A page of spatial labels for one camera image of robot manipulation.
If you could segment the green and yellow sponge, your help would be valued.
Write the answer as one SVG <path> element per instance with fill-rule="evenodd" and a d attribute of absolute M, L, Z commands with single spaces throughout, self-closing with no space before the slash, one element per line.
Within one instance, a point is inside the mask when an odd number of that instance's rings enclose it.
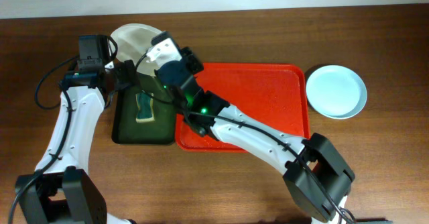
<path fill-rule="evenodd" d="M 154 121 L 154 100 L 145 93 L 136 94 L 135 99 L 137 104 L 136 122 L 147 123 Z"/>

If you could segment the white plate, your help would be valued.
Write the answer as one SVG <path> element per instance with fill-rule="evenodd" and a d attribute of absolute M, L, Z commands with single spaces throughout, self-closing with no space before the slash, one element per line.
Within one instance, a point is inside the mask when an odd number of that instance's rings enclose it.
<path fill-rule="evenodd" d="M 119 49 L 117 59 L 121 62 L 132 60 L 134 65 L 152 47 L 151 40 L 162 31 L 141 23 L 128 23 L 111 33 Z"/>

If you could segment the light blue plate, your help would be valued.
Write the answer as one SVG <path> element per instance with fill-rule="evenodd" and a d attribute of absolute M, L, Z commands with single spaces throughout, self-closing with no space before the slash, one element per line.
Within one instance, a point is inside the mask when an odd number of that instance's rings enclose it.
<path fill-rule="evenodd" d="M 358 115 L 367 103 L 367 87 L 353 70 L 339 65 L 317 68 L 306 81 L 306 96 L 312 108 L 331 119 Z"/>

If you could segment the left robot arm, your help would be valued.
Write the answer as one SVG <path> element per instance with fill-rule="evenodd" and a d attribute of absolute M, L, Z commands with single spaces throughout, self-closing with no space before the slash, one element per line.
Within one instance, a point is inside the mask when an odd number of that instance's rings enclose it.
<path fill-rule="evenodd" d="M 102 194 L 88 175 L 95 128 L 105 110 L 108 76 L 115 88 L 129 85 L 132 61 L 107 69 L 67 72 L 60 81 L 60 111 L 42 159 L 33 174 L 18 176 L 8 222 L 21 208 L 27 223 L 126 223 L 110 214 Z"/>

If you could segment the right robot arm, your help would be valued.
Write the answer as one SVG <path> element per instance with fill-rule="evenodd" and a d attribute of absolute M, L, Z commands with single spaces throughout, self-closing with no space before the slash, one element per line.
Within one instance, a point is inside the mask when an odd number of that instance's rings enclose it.
<path fill-rule="evenodd" d="M 194 133 L 242 148 L 274 167 L 295 204 L 315 221 L 355 223 L 344 207 L 355 174 L 328 138 L 280 132 L 205 91 L 194 76 L 202 71 L 202 62 L 189 48 L 154 46 L 147 56 L 156 63 L 156 77 Z"/>

